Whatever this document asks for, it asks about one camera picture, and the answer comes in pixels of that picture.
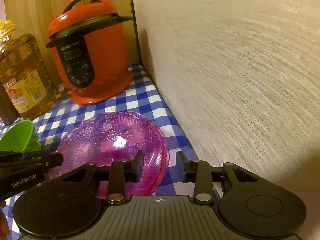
human hand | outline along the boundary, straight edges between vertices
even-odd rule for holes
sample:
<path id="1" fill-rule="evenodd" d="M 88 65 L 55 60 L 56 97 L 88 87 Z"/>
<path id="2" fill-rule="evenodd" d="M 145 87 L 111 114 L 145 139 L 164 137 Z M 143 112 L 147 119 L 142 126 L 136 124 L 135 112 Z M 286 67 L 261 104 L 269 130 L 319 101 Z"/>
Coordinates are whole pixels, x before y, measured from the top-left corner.
<path id="1" fill-rule="evenodd" d="M 0 202 L 0 207 L 5 207 L 5 201 Z M 0 240 L 7 240 L 7 235 L 10 234 L 7 219 L 4 213 L 0 210 Z"/>

cooking oil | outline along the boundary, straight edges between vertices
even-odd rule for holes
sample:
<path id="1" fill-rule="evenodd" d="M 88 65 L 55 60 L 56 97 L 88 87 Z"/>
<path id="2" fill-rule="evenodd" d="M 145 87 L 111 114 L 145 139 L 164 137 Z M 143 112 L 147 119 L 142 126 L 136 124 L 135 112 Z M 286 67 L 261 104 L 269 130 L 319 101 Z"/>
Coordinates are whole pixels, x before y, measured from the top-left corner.
<path id="1" fill-rule="evenodd" d="M 15 28 L 12 21 L 0 22 L 0 82 L 17 111 L 33 120 L 53 105 L 55 90 L 36 38 L 27 33 L 12 39 Z"/>

display screen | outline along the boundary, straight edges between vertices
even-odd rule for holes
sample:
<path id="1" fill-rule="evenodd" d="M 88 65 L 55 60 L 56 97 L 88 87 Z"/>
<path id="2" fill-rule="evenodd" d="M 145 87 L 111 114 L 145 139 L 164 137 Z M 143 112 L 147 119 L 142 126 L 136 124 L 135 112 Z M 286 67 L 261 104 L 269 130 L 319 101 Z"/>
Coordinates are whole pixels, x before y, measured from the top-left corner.
<path id="1" fill-rule="evenodd" d="M 63 53 L 66 60 L 81 56 L 81 50 L 79 48 L 73 49 L 69 52 Z"/>

blue and white checkered tablecloth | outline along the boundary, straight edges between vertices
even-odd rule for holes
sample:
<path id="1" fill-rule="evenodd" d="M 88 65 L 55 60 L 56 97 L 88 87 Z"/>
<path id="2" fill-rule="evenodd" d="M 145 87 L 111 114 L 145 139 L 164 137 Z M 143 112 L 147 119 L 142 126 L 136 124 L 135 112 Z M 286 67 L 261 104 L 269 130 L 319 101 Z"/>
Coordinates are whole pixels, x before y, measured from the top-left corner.
<path id="1" fill-rule="evenodd" d="M 139 65 L 131 65 L 129 70 L 133 74 L 130 86 L 117 96 L 93 106 L 74 104 L 70 99 L 70 92 L 64 90 L 59 101 L 46 114 L 33 121 L 43 149 L 56 150 L 61 138 L 68 131 L 79 125 L 82 120 L 90 119 L 96 114 L 138 112 L 146 118 L 154 120 L 167 138 L 170 153 L 169 168 L 156 189 L 155 195 L 192 195 L 194 184 L 183 184 L 175 167 L 176 152 L 182 147 L 190 147 L 188 139 L 143 68 Z M 5 126 L 0 120 L 0 137 L 9 128 L 10 126 Z M 196 154 L 191 149 L 186 154 L 189 159 L 196 159 Z M 7 206 L 3 208 L 11 230 L 8 240 L 15 240 L 21 236 L 12 218 L 13 204 L 20 195 L 7 199 Z"/>

green plastic cup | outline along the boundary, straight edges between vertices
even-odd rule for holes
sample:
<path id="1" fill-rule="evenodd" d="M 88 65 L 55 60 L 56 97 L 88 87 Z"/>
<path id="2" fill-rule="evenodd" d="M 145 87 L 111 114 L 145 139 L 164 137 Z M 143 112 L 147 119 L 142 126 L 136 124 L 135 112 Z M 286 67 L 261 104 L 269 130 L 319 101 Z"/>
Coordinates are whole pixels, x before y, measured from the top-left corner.
<path id="1" fill-rule="evenodd" d="M 40 150 L 38 135 L 29 120 L 16 123 L 0 139 L 0 151 L 33 152 Z"/>

